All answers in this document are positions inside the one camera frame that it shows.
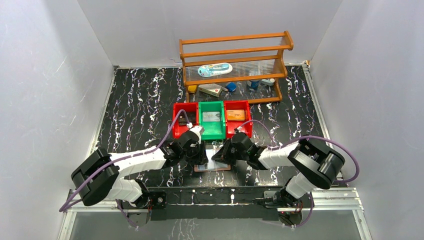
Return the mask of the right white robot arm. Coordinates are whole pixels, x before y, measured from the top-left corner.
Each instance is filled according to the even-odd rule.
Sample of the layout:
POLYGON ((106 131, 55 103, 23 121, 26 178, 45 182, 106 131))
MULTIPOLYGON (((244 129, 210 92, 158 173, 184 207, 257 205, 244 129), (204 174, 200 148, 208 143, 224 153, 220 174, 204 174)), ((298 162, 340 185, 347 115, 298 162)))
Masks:
POLYGON ((278 193, 263 198, 264 202, 295 207, 312 190, 330 189, 346 162, 339 152, 327 145, 327 141, 308 135, 286 146, 259 146, 245 133, 239 132, 227 139, 212 159, 227 165, 245 161, 255 170, 295 167, 297 175, 291 177, 278 193))

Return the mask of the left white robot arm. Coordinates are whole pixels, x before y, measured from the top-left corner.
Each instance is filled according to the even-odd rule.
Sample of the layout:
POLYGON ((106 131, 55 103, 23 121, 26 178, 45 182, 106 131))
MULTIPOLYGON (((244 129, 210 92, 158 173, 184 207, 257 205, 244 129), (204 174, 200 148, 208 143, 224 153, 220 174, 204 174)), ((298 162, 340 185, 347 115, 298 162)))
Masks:
POLYGON ((179 138, 126 154, 111 154, 99 148, 71 174, 76 193, 85 206, 115 199, 128 202, 133 207, 145 208, 154 201, 153 193, 141 180, 126 177, 170 168, 181 161, 194 165, 206 163, 208 158, 202 140, 204 131, 201 125, 195 125, 179 138))

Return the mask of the pink leather card holder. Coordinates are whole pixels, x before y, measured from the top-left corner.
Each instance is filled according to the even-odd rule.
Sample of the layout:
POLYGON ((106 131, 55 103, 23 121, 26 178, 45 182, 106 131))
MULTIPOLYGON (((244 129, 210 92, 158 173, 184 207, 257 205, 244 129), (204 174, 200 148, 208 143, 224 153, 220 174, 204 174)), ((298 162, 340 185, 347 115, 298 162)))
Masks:
POLYGON ((231 166, 229 164, 225 164, 222 162, 218 162, 212 159, 213 155, 215 155, 219 150, 215 149, 207 149, 206 157, 208 162, 203 165, 195 165, 195 172, 211 172, 211 171, 229 171, 231 166))

